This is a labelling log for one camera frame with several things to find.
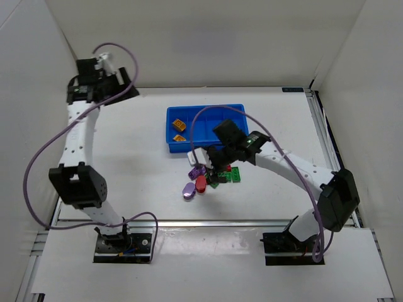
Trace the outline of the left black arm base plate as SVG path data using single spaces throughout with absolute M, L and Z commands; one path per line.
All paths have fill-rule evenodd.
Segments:
M 155 233 L 133 233 L 123 229 L 117 235 L 102 235 L 95 228 L 97 239 L 94 248 L 95 264 L 150 264 L 156 244 Z

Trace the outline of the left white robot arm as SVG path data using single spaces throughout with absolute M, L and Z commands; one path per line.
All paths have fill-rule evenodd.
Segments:
M 67 86 L 69 125 L 64 151 L 56 168 L 48 172 L 50 182 L 64 204 L 87 214 L 98 223 L 96 231 L 109 242 L 124 242 L 127 228 L 107 202 L 105 178 L 93 167 L 94 129 L 98 104 L 120 92 L 130 83 L 127 71 L 114 71 L 108 53 L 79 59 L 78 75 Z

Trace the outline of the yellow lego brick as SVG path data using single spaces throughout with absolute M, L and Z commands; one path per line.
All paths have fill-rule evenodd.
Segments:
M 186 141 L 185 137 L 182 137 L 181 135 L 175 135 L 173 140 L 175 142 L 185 142 Z
M 181 121 L 180 119 L 175 119 L 172 122 L 173 128 L 178 131 L 178 132 L 184 132 L 186 130 L 186 124 L 185 122 Z

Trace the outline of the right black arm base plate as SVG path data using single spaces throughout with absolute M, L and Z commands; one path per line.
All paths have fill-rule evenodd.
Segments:
M 316 236 L 299 242 L 284 233 L 263 233 L 260 242 L 263 244 L 266 266 L 321 266 L 324 259 L 314 262 L 312 258 Z

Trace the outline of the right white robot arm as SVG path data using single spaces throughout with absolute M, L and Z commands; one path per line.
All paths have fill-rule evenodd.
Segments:
M 231 120 L 224 120 L 213 132 L 223 145 L 207 151 L 216 171 L 235 161 L 249 162 L 294 183 L 314 200 L 312 209 L 294 219 L 285 232 L 295 240 L 304 242 L 322 229 L 340 232 L 358 207 L 360 198 L 351 171 L 316 166 L 281 150 L 272 137 L 261 132 L 246 135 Z

